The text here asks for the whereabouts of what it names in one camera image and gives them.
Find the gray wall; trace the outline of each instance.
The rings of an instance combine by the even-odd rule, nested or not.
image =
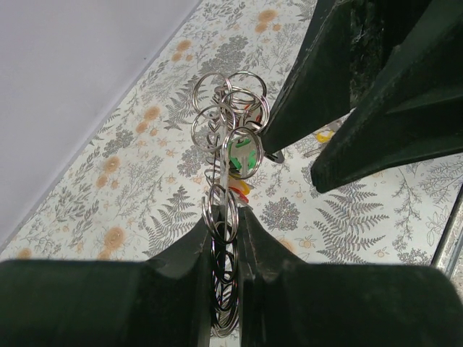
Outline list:
[[[0,0],[0,244],[198,0]]]

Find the chain of rings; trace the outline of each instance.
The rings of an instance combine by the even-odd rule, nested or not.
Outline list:
[[[214,89],[212,105],[200,108],[200,88],[209,77],[223,80],[224,83]],[[232,85],[230,80],[233,77],[255,78],[262,87],[262,94],[258,95]],[[213,309],[215,312],[212,316],[212,328],[213,334],[218,337],[228,336],[238,323],[237,232],[239,217],[238,203],[228,190],[228,178],[231,176],[236,180],[248,179],[257,172],[262,163],[264,152],[257,134],[263,131],[270,117],[266,95],[267,87],[264,81],[256,74],[246,71],[236,72],[228,77],[219,72],[207,73],[197,81],[193,89],[192,104],[197,116],[192,123],[191,138],[196,146],[210,155],[206,158],[209,167],[204,171],[210,189],[207,197],[203,197],[202,203],[203,218],[212,236]],[[259,121],[252,119],[256,110],[259,110]],[[208,126],[204,143],[200,143],[197,137],[197,128],[201,121],[207,122]],[[233,141],[245,137],[254,142],[257,158],[254,167],[246,175],[240,175],[228,169],[229,147]],[[214,220],[213,205],[221,206],[223,220]]]

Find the metal wire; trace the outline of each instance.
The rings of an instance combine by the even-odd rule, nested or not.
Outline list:
[[[201,108],[199,94],[204,81],[210,77],[224,80],[216,86],[211,98],[212,105]],[[237,87],[230,79],[236,76],[253,77],[262,87],[262,94]],[[238,203],[229,192],[228,178],[248,179],[259,169],[265,155],[260,138],[257,136],[270,119],[270,107],[266,99],[267,86],[264,81],[252,72],[235,72],[225,77],[219,72],[209,72],[202,76],[193,88],[192,103],[197,112],[192,127],[193,143],[202,151],[210,153],[205,161],[209,167],[204,175],[210,189],[203,197],[203,218],[212,236],[211,258],[213,264],[213,334],[218,337],[228,336],[238,323],[238,282],[237,282],[237,234],[238,234]],[[258,113],[258,119],[252,117]],[[201,121],[207,122],[208,133],[205,141],[200,144],[197,128]],[[229,148],[232,143],[243,138],[250,138],[256,148],[256,164],[250,172],[238,175],[229,171]],[[221,220],[214,220],[213,205],[221,206]]]

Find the floral pattern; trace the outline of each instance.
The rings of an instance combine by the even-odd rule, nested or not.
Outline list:
[[[145,260],[188,232],[208,188],[205,156],[190,139],[194,84],[209,71],[249,69],[273,102],[315,4],[204,0],[0,259]],[[310,135],[285,150],[283,165],[265,160],[249,180],[250,206],[267,230],[308,262],[428,264],[463,183],[463,155],[318,194],[310,166],[322,149]],[[238,345],[237,332],[212,342]]]

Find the table surface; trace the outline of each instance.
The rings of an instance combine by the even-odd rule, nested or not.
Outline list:
[[[61,181],[3,246],[0,259],[145,260],[200,218],[205,156],[190,139],[192,86],[209,71],[249,70],[272,103],[294,63],[315,0],[205,0]],[[250,206],[308,262],[429,264],[459,185],[462,155],[376,173],[318,194],[310,135],[266,160]],[[333,237],[329,228],[346,228]],[[238,335],[212,346],[238,346]]]

